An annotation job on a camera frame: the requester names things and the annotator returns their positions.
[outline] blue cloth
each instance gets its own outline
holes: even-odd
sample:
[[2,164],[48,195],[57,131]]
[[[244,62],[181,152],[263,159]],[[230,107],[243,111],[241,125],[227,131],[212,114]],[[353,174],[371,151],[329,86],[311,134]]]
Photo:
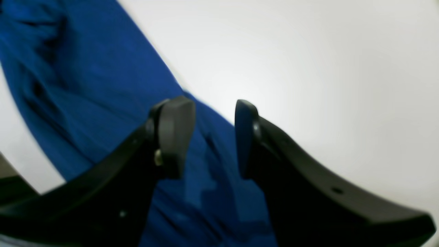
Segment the blue cloth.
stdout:
[[233,126],[180,88],[117,1],[0,2],[11,94],[67,181],[112,152],[154,104],[195,100],[184,179],[158,184],[140,246],[276,246],[263,193],[239,178]]

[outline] black plastic bracket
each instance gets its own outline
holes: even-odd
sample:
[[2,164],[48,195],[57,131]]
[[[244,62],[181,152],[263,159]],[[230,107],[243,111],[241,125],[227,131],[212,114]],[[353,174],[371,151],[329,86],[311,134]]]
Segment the black plastic bracket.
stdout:
[[183,96],[155,105],[113,153],[42,196],[0,205],[0,241],[35,247],[137,247],[158,180],[181,178],[195,126]]
[[280,247],[419,247],[436,231],[428,213],[369,193],[325,168],[238,100],[241,176],[263,190]]

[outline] screw hole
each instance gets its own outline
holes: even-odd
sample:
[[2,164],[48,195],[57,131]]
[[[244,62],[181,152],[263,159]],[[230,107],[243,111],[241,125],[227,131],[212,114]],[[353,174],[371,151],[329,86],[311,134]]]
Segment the screw hole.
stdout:
[[335,193],[337,193],[337,194],[339,194],[339,195],[344,194],[343,190],[341,190],[341,189],[339,189],[339,188],[336,188],[336,187],[333,187],[333,188],[332,188],[332,191],[335,192]]

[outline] white surface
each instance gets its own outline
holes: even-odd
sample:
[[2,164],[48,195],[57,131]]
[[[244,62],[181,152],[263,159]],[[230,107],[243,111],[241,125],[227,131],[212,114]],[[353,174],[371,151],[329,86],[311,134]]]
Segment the white surface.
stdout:
[[[178,81],[228,120],[247,99],[325,166],[439,222],[438,2],[120,2]],[[0,133],[12,126],[34,157],[22,157],[23,145],[5,156],[39,172],[30,183],[58,184],[35,168],[50,165],[21,121]],[[0,140],[4,153],[11,144]]]
[[39,193],[65,183],[28,130],[0,66],[0,153]]

